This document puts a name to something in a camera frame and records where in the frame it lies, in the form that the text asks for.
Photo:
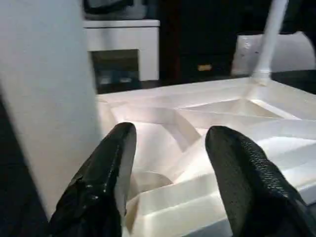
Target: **white foam tray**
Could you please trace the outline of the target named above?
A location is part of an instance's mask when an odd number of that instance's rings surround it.
[[[248,78],[99,95],[104,135],[136,125],[126,226],[132,237],[232,235],[205,134],[225,125],[257,142],[309,204],[316,201],[316,97]]]

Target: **white tube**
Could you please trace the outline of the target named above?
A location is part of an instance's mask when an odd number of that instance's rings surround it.
[[[263,85],[271,79],[271,61],[288,0],[273,0],[262,38],[261,53],[251,78]]]

